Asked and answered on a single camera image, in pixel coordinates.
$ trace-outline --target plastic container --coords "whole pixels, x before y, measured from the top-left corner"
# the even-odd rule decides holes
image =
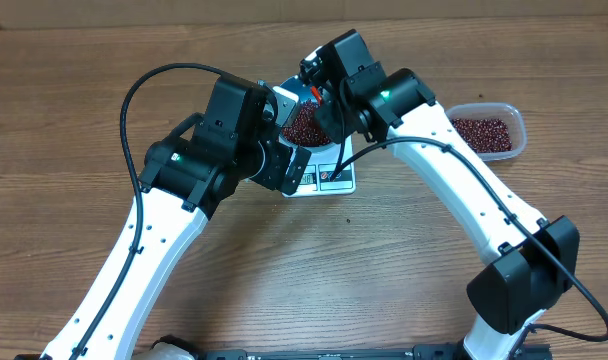
[[[505,160],[516,157],[526,147],[528,140],[522,114],[513,106],[506,103],[474,103],[453,106],[446,111],[449,119],[500,119],[508,127],[513,150],[497,153],[478,153],[483,161]]]

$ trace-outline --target red beans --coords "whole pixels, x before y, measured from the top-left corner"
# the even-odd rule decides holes
[[[513,148],[508,126],[500,119],[452,119],[451,123],[476,153],[503,152]]]
[[[313,120],[315,109],[319,105],[311,100],[302,104],[299,115],[291,127],[282,129],[282,136],[291,143],[306,147],[318,147],[331,143],[328,138]]]

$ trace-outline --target wood grain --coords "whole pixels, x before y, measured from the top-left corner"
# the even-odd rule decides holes
[[[0,0],[5,29],[608,15],[608,0]]]
[[[389,72],[411,67],[446,107],[523,112],[526,151],[491,166],[549,218],[578,225],[577,273],[608,309],[608,16],[1,31],[0,359],[41,352],[113,247],[132,197],[117,115],[140,75],[196,61],[277,83],[351,27]],[[177,71],[138,92],[128,135],[139,168],[151,142],[204,109],[213,80]],[[240,184],[178,264],[138,349],[168,333],[267,351],[465,335],[465,287],[482,269],[470,241],[388,152],[356,169],[347,197],[287,200]],[[575,291],[544,321],[603,331]],[[556,359],[608,359],[608,343],[529,341],[553,344]]]

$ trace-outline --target black cable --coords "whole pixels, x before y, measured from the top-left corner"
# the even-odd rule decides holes
[[[180,137],[182,134],[188,131],[191,127],[197,124],[199,121],[204,119],[204,114],[202,113],[194,113],[186,119],[182,120],[181,123],[177,124],[176,127],[171,130],[168,134],[169,137]]]
[[[344,87],[345,81],[346,81],[345,78],[340,81],[340,94],[343,94],[343,90],[344,90],[343,87]],[[342,141],[340,142],[340,153],[337,156],[337,163],[335,164],[335,170],[333,171],[333,174],[329,178],[330,181],[335,181],[335,178],[341,171],[338,169],[342,165],[342,159],[344,158],[344,148],[346,146],[346,139],[345,139],[346,121],[344,120],[344,111],[342,110],[342,106],[340,105],[340,101],[338,100],[338,97],[335,95],[335,92],[331,89],[331,87],[328,85],[328,83],[323,83],[320,86],[322,87],[322,89],[326,90],[326,92],[328,92],[328,94],[331,96],[331,98],[332,98],[331,101],[333,101],[333,106],[335,106],[335,110],[339,113],[340,125],[342,125],[342,129],[340,131],[340,134],[342,137]]]
[[[346,78],[342,78],[340,80],[340,105],[337,107],[337,110],[340,112],[340,124],[342,125],[342,142],[340,143],[340,153],[337,156],[337,164],[335,164],[335,170],[333,170],[333,174],[329,178],[330,181],[335,181],[335,178],[340,174],[340,166],[342,166],[342,160],[344,159],[344,148],[346,147],[346,123],[344,121],[344,110],[348,110],[348,102],[346,101],[346,94],[344,93],[344,87],[346,86]]]
[[[575,275],[573,275],[555,257],[555,255],[553,255],[546,248],[546,246],[544,246],[539,240],[537,240],[537,238],[535,238],[535,236],[533,236],[533,234],[531,234],[530,231],[528,231],[528,229],[524,225],[522,225],[522,223],[517,219],[517,216],[515,214],[513,214],[508,209],[508,207],[506,206],[506,204],[504,204],[504,202],[502,201],[502,199],[497,195],[497,193],[495,192],[495,190],[493,190],[493,188],[486,181],[486,179],[484,178],[484,176],[482,176],[482,174],[480,174],[480,172],[477,170],[477,168],[475,168],[475,166],[473,164],[471,164],[471,162],[464,155],[462,155],[459,151],[455,150],[451,145],[442,143],[442,142],[437,141],[437,140],[429,139],[429,138],[422,138],[422,137],[415,137],[415,136],[397,137],[397,138],[389,139],[389,140],[386,140],[386,141],[382,141],[380,143],[371,145],[369,147],[366,147],[366,148],[360,150],[357,154],[351,156],[348,160],[346,160],[344,163],[342,163],[342,165],[339,168],[339,171],[343,170],[349,164],[355,162],[357,159],[359,159],[362,156],[370,153],[373,150],[376,150],[376,149],[379,149],[379,148],[383,148],[383,147],[386,147],[388,145],[392,145],[392,144],[396,144],[396,143],[402,143],[402,142],[414,142],[414,143],[423,143],[423,144],[434,145],[434,146],[440,148],[440,150],[442,150],[442,152],[445,152],[445,153],[449,152],[449,153],[451,153],[453,156],[455,156],[456,159],[458,159],[460,162],[462,162],[462,164],[464,164],[464,166],[466,166],[466,168],[480,182],[480,184],[482,185],[482,187],[491,196],[491,198],[493,198],[493,200],[495,201],[495,203],[500,207],[500,209],[502,210],[502,212],[506,215],[507,219],[509,219],[509,221],[512,222],[513,225],[515,225],[515,227],[522,234],[524,234],[524,236],[526,236],[527,240],[530,241],[533,245],[535,245],[535,247],[540,252],[542,252],[542,254],[544,254],[544,256],[551,263],[553,263],[553,265],[559,271],[561,271],[564,274],[564,276],[566,276],[569,280],[571,280],[571,282],[573,283],[573,285],[575,285],[575,287],[577,288],[577,290],[582,295],[584,295],[584,297],[586,298],[586,300],[588,300],[588,302],[593,306],[593,308],[595,309],[595,311],[597,311],[597,313],[600,315],[600,317],[604,321],[604,324],[606,325],[606,333],[603,334],[603,335],[599,335],[599,336],[581,334],[581,333],[578,333],[578,332],[575,332],[575,331],[562,329],[562,328],[559,328],[557,326],[548,325],[548,324],[530,324],[530,325],[527,325],[525,327],[525,330],[521,334],[520,338],[518,339],[518,342],[515,343],[515,345],[513,346],[513,348],[511,349],[511,351],[509,352],[509,357],[508,357],[509,359],[513,359],[514,358],[516,351],[523,345],[524,341],[526,340],[526,336],[528,335],[528,333],[529,332],[535,332],[535,330],[537,330],[537,329],[548,330],[548,331],[556,332],[558,334],[566,335],[566,336],[569,336],[569,337],[572,337],[572,338],[576,338],[576,339],[584,340],[584,341],[589,341],[589,342],[604,342],[604,341],[608,340],[608,313],[606,312],[606,310],[604,309],[604,307],[602,306],[602,304],[600,304],[600,302],[593,296],[593,294],[591,294],[591,292],[575,277]]]
[[[126,97],[124,98],[124,102],[122,103],[122,110],[120,112],[120,140],[122,141],[122,150],[124,151],[124,158],[126,159],[126,167],[128,168],[128,174],[131,178],[131,184],[133,185],[133,192],[135,193],[135,205],[136,205],[136,216],[137,216],[137,221],[135,224],[135,235],[133,236],[133,243],[131,244],[131,247],[129,248],[129,253],[128,253],[128,256],[126,257],[126,261],[124,262],[124,266],[122,266],[122,270],[120,271],[120,274],[118,275],[117,280],[115,280],[115,284],[113,284],[113,287],[111,288],[111,291],[109,292],[108,296],[106,297],[106,300],[104,300],[102,307],[97,312],[97,315],[95,315],[95,318],[93,318],[93,321],[89,325],[88,329],[86,329],[86,332],[82,336],[82,339],[80,340],[78,345],[73,349],[73,354],[71,355],[69,360],[76,360],[81,355],[81,353],[84,351],[84,348],[86,347],[86,344],[88,343],[88,340],[91,338],[91,336],[93,335],[93,332],[97,328],[97,325],[99,325],[100,321],[104,317],[104,314],[106,314],[106,311],[111,306],[113,299],[115,299],[115,295],[117,295],[117,292],[120,289],[120,286],[124,282],[124,279],[126,278],[126,274],[128,273],[128,270],[131,267],[131,264],[133,263],[133,259],[135,258],[135,255],[137,254],[137,251],[139,248],[139,243],[140,243],[140,238],[142,236],[142,223],[144,221],[143,220],[144,219],[144,209],[143,209],[143,205],[142,205],[142,191],[140,189],[139,180],[137,179],[137,172],[135,171],[135,165],[133,164],[133,158],[131,156],[131,151],[128,147],[128,140],[126,138],[126,112],[128,111],[128,106],[131,103],[131,99],[133,98],[133,95],[135,95],[135,91],[137,91],[137,89],[139,89],[139,87],[142,86],[142,84],[146,80],[150,79],[151,77],[153,77],[159,73],[162,73],[162,72],[165,72],[165,71],[168,71],[171,69],[199,69],[199,70],[209,71],[209,72],[218,74],[220,76],[231,75],[220,69],[206,66],[206,65],[201,65],[201,64],[192,64],[192,63],[168,64],[168,65],[160,66],[157,69],[153,69],[153,70],[147,72],[146,74],[144,74],[144,76],[142,76],[139,80],[137,80],[135,82],[135,84],[133,84],[131,89],[126,94]]]

